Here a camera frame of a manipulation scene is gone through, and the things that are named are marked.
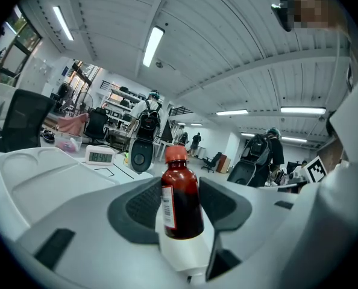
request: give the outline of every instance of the ceiling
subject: ceiling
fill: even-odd
[[[158,89],[217,125],[247,132],[276,126],[317,148],[328,140],[325,121],[285,116],[280,107],[337,109],[347,94],[349,44],[335,32],[286,33],[270,8],[276,2],[22,0],[20,5],[65,56]],[[57,5],[74,41],[61,30],[52,10]],[[148,68],[142,65],[143,52],[155,25],[166,32]],[[238,109],[249,115],[215,114]]]

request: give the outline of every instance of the black office chair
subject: black office chair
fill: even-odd
[[[131,122],[132,121],[132,116],[128,113],[123,114],[123,120],[127,121],[127,122]]]
[[[17,89],[1,131],[0,152],[41,146],[40,129],[54,104],[44,95]]]
[[[143,100],[143,101],[145,101],[147,98],[145,97],[145,95],[144,94],[141,94],[141,93],[139,93],[138,95],[137,95],[137,98],[138,99],[141,99],[141,100]]]
[[[120,101],[120,105],[124,106],[124,107],[130,107],[130,103],[128,101],[126,101],[125,99],[122,99]]]
[[[219,161],[219,159],[221,158],[222,156],[222,152],[218,152],[213,159],[209,158],[209,157],[206,157],[206,158],[203,158],[203,161],[206,163],[205,166],[202,166],[201,169],[203,168],[207,168],[207,172],[210,172],[210,170],[212,172],[214,172],[213,168],[216,166],[216,163]]]
[[[102,143],[97,140],[104,139],[109,132],[109,129],[106,128],[104,130],[104,125],[108,121],[107,113],[103,108],[96,108],[92,110],[89,114],[89,122],[85,124],[84,134],[87,135],[92,141],[89,143],[90,145],[101,145]]]

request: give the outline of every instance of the wall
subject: wall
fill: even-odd
[[[339,163],[342,155],[342,144],[339,139],[317,151],[326,171],[331,172]]]
[[[206,149],[205,157],[211,158],[218,152],[222,152],[224,154],[230,137],[230,130],[226,131],[217,128],[191,127],[186,125],[184,127],[184,131],[188,133],[190,141],[186,145],[187,150],[190,149],[192,137],[200,132],[202,141],[199,146]]]
[[[5,35],[0,37],[0,51],[3,50],[4,47],[8,49],[10,44],[12,43],[13,39],[16,37],[16,35],[13,33],[11,29],[8,28],[8,25],[6,22],[2,25],[5,29]]]
[[[239,142],[239,146],[238,146],[238,149],[237,149],[237,154],[235,155],[235,158],[231,161],[231,165],[232,166],[235,166],[236,163],[239,162],[240,160],[240,157],[242,156],[242,152],[243,152],[243,149],[246,145],[246,142],[247,142],[247,138],[246,137],[242,137],[240,139],[240,142]]]
[[[41,93],[52,75],[54,63],[61,57],[61,53],[50,39],[41,39],[22,69],[16,88]]]
[[[71,69],[74,64],[74,60],[68,57],[60,57],[52,64],[52,71],[49,75],[49,78],[42,90],[42,95],[50,96],[51,93],[57,93],[58,88],[66,79],[66,75],[63,76],[62,73],[65,67],[68,67],[68,71]]]
[[[284,165],[281,167],[286,167],[287,162],[293,162],[296,163],[297,161],[302,163],[303,160],[306,160],[309,162],[310,159],[310,150],[308,149],[302,149],[298,147],[293,146],[287,146],[283,144],[283,158],[285,160]]]
[[[231,132],[228,136],[228,142],[226,145],[226,149],[224,155],[226,155],[231,160],[231,166],[233,165],[232,162],[235,159],[235,156],[238,153],[240,138],[235,133]]]
[[[91,95],[91,97],[93,99],[93,107],[94,108],[100,107],[101,101],[102,101],[104,95],[107,94],[107,92],[100,90],[101,83],[103,80],[106,80],[105,79],[106,76],[107,76],[107,70],[100,69],[88,89],[88,93],[89,93],[89,95]]]

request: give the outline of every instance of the bottle label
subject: bottle label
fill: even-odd
[[[162,188],[163,223],[166,227],[176,229],[174,190],[171,185]]]

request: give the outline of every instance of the digital clock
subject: digital clock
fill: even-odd
[[[110,165],[117,151],[110,148],[87,146],[85,162],[89,165]]]

